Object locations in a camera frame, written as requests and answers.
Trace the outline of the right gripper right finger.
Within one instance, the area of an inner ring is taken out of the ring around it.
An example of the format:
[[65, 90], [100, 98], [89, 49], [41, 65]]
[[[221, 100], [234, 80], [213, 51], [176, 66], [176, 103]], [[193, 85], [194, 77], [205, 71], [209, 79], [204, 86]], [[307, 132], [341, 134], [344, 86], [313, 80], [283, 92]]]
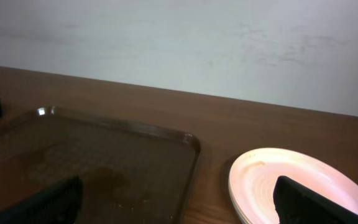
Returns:
[[358, 215], [287, 176], [278, 177], [273, 202], [280, 224], [358, 224]]

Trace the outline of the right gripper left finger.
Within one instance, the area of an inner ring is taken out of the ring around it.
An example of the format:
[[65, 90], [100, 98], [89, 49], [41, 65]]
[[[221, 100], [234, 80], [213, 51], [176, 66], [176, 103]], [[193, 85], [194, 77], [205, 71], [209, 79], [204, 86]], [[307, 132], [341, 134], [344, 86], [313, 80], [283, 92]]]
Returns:
[[71, 224], [76, 221], [82, 202], [83, 182], [73, 176], [0, 211], [0, 224]]

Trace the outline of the cream round plate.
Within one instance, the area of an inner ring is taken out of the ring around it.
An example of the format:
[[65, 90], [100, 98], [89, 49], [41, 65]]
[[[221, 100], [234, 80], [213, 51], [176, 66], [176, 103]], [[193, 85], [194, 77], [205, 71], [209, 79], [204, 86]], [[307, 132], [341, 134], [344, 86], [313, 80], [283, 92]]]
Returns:
[[358, 214], [358, 185], [337, 169], [299, 152], [253, 149], [240, 155], [229, 171], [229, 194], [242, 223], [278, 223], [273, 190], [287, 176]]

